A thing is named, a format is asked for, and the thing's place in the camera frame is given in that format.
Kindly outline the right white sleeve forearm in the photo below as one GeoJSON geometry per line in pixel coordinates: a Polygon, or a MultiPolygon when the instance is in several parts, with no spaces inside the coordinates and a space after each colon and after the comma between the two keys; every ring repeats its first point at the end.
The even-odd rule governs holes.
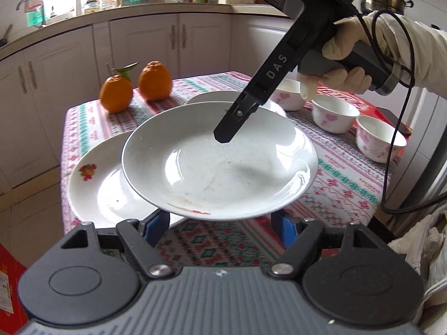
{"type": "Polygon", "coordinates": [[[446,32],[399,16],[380,15],[375,28],[381,51],[402,67],[411,66],[414,48],[415,85],[446,97],[446,32]]]}

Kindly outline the right gloved hand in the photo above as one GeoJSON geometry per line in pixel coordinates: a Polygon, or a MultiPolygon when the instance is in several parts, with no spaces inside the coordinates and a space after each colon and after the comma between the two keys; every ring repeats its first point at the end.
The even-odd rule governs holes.
{"type": "MultiPolygon", "coordinates": [[[[351,53],[355,43],[362,41],[369,43],[367,34],[362,27],[366,24],[370,33],[375,32],[378,46],[384,55],[397,62],[400,58],[396,35],[386,23],[385,17],[379,17],[375,27],[372,27],[375,12],[370,13],[358,19],[350,17],[338,22],[339,29],[335,37],[331,38],[322,49],[322,55],[330,60],[342,60],[351,53]]],[[[317,94],[317,86],[323,84],[328,88],[339,90],[341,92],[350,92],[362,95],[370,87],[372,78],[366,74],[361,67],[355,67],[352,70],[337,69],[322,76],[300,76],[301,97],[305,101],[314,99],[317,94]]]]}

